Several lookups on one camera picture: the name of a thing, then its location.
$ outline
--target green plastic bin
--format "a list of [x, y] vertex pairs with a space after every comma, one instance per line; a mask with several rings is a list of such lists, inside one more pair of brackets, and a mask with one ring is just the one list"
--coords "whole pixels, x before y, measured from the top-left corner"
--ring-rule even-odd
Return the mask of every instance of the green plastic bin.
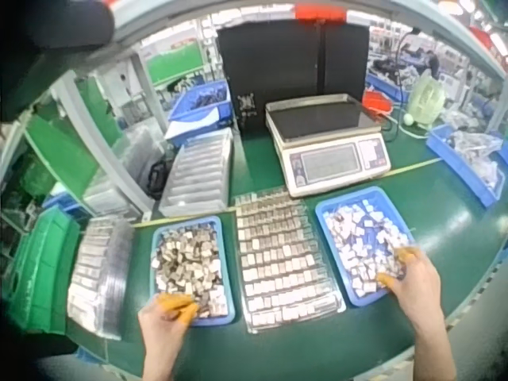
[[36, 156], [30, 156], [30, 159], [31, 162], [21, 177], [21, 186], [34, 198], [46, 197], [55, 186], [56, 180]]
[[58, 206], [44, 211], [17, 248], [4, 283], [8, 314], [28, 332], [65, 334], [67, 289], [79, 224]]

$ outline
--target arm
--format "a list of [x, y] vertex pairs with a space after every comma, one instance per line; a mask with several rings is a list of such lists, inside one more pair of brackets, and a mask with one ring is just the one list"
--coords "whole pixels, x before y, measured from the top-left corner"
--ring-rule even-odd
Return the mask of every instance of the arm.
[[453, 381], [456, 369], [441, 310], [441, 280], [429, 258], [418, 248], [397, 249], [406, 264], [406, 277], [379, 274], [378, 280], [393, 291], [415, 332], [414, 380]]
[[169, 381], [187, 327], [198, 306], [187, 295], [157, 295], [139, 312], [146, 354], [143, 381]]

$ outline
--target green workbench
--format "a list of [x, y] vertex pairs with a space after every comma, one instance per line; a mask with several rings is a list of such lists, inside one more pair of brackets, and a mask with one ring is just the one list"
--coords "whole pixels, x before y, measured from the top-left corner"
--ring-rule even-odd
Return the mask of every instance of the green workbench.
[[[387, 149], [392, 163], [388, 175], [307, 198], [311, 220], [317, 228], [314, 207], [322, 200], [365, 187], [382, 187], [440, 272], [442, 306], [449, 316], [468, 299], [506, 242], [508, 185], [505, 184], [501, 201], [486, 210], [455, 172], [436, 160], [424, 140], [399, 133]], [[508, 166], [500, 165], [508, 173]], [[283, 184], [269, 135], [244, 141], [236, 135], [231, 198]], [[220, 218], [237, 316], [230, 325], [189, 330], [175, 367], [176, 379], [348, 379], [393, 359], [413, 345], [411, 328], [391, 296], [362, 308], [348, 303], [342, 314], [258, 335], [247, 333], [241, 309], [234, 214], [223, 213]], [[134, 375], [141, 375], [143, 370], [144, 347], [137, 311], [149, 298], [152, 234], [159, 227], [139, 228], [134, 238], [123, 340], [99, 339], [71, 321], [67, 324], [67, 335], [73, 341]], [[338, 283], [347, 300], [341, 281]]]

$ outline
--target stacked plastic trays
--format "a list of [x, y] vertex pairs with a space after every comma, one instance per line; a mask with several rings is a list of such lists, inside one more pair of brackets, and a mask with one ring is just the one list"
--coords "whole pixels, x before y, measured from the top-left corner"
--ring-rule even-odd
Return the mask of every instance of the stacked plastic trays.
[[83, 328], [120, 340], [133, 228], [123, 218], [92, 218], [79, 246], [67, 295], [67, 314]]
[[165, 217], [215, 213], [228, 207], [231, 129], [189, 139], [180, 149], [160, 199]]
[[[140, 175], [149, 157], [159, 151], [146, 127], [127, 132], [113, 147], [125, 170], [139, 183]], [[85, 203], [98, 214], [124, 214], [134, 210], [125, 196], [111, 183], [106, 173], [99, 169], [85, 191]]]

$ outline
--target blue bin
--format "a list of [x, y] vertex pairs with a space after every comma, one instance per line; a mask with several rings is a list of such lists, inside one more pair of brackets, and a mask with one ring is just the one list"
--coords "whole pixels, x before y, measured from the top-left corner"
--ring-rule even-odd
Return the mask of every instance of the blue bin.
[[60, 210], [72, 216], [76, 221], [89, 217], [88, 212], [67, 192], [58, 193], [47, 197], [42, 203], [42, 209], [46, 210], [57, 205]]
[[440, 125], [432, 129], [427, 138], [427, 147], [432, 149], [459, 175], [485, 207], [491, 206], [501, 198], [505, 182], [504, 174], [498, 169], [498, 183], [494, 190], [489, 188], [469, 164], [446, 143], [452, 132], [453, 128], [449, 125]]
[[[193, 326], [212, 326], [212, 325], [226, 325], [229, 324], [235, 318], [235, 306], [233, 304], [233, 296], [231, 293], [231, 283], [229, 281], [228, 274], [228, 266], [225, 259], [225, 248], [224, 248], [224, 239], [222, 237], [222, 223], [219, 217], [204, 217], [196, 220], [190, 220], [181, 222], [179, 224], [166, 225], [162, 228], [158, 228], [153, 233], [152, 238], [152, 257], [150, 261], [152, 261], [153, 257], [156, 255], [156, 249], [159, 246], [160, 240], [162, 239], [162, 233], [167, 230], [176, 230], [181, 228], [186, 228], [190, 226], [196, 226], [199, 224], [211, 224], [215, 231], [217, 232], [217, 246], [219, 249], [219, 259], [221, 260], [221, 275], [222, 275], [222, 284], [224, 285], [225, 296], [228, 304], [228, 315], [222, 317], [208, 317], [203, 319], [195, 319], [192, 323]], [[156, 278], [155, 278], [155, 270], [150, 268], [150, 295], [156, 293]]]
[[415, 67], [425, 67], [425, 59], [424, 58], [414, 58], [412, 56], [406, 55], [403, 57], [400, 57], [400, 60], [405, 63], [406, 65], [411, 65]]
[[[221, 102], [193, 109], [200, 96], [212, 92], [225, 90], [226, 99]], [[206, 117], [214, 108], [218, 108], [219, 124], [227, 124], [233, 120], [233, 105], [229, 93], [228, 83], [225, 80], [206, 83], [192, 87], [183, 94], [171, 111], [169, 121], [200, 121]]]
[[[383, 297], [387, 293], [387, 291], [386, 289], [382, 289], [373, 294], [368, 294], [363, 296], [362, 298], [358, 298], [356, 292], [352, 288], [352, 278], [349, 272], [345, 269], [344, 265], [342, 264], [342, 260], [339, 257], [339, 251], [335, 245], [335, 240], [333, 239], [332, 234], [329, 231], [328, 226], [326, 225], [324, 214], [325, 213], [332, 214], [342, 206], [351, 206], [353, 204], [357, 204], [362, 208], [364, 208], [363, 206], [364, 200], [367, 200], [370, 205], [374, 206], [375, 211], [383, 212], [385, 217], [390, 218], [390, 220], [394, 223], [394, 225], [398, 227], [399, 231], [407, 235], [410, 243], [414, 243], [414, 238], [413, 235], [411, 234], [411, 231], [407, 227], [401, 215], [398, 213], [394, 204], [388, 198], [387, 194], [384, 193], [384, 191], [379, 187], [369, 187], [363, 190], [358, 190], [357, 192], [344, 194], [342, 196], [331, 198], [330, 200], [325, 200], [317, 204], [316, 206], [317, 220], [319, 221], [319, 224], [321, 225], [321, 228], [325, 233], [326, 241], [328, 243], [330, 251], [333, 254], [333, 258], [335, 259], [335, 264], [337, 265], [337, 268], [339, 269], [339, 272], [341, 274], [342, 282], [344, 283], [344, 287], [346, 289], [346, 292], [348, 293], [349, 300], [353, 305], [358, 307], [366, 306], [368, 304], [375, 302], [379, 298]], [[377, 245], [375, 242], [375, 235], [372, 236], [372, 234], [375, 234], [374, 229], [372, 229], [371, 232], [366, 232], [365, 240], [369, 241], [373, 245]]]
[[505, 163], [508, 164], [508, 140], [505, 140], [501, 146], [501, 149], [498, 151], [498, 154], [501, 156]]
[[175, 137], [171, 137], [169, 140], [176, 148], [179, 148], [183, 146], [188, 139], [191, 139], [192, 137], [196, 137], [198, 135], [202, 135], [203, 133], [212, 133], [217, 129], [219, 129], [219, 124], [213, 123], [212, 125], [206, 125], [199, 129], [193, 129], [186, 133], [181, 133]]
[[365, 82], [372, 85], [376, 90], [382, 91], [384, 94], [390, 97], [390, 99], [396, 102], [402, 102], [403, 100], [404, 103], [406, 103], [410, 98], [409, 91], [403, 90], [401, 93], [398, 86], [388, 83], [387, 81], [381, 79], [377, 75], [373, 75], [372, 73], [367, 74]]
[[98, 357], [95, 357], [83, 347], [78, 347], [78, 350], [75, 352], [74, 356], [76, 357], [76, 359], [81, 360], [84, 363], [96, 365], [104, 364], [104, 361], [102, 361]]

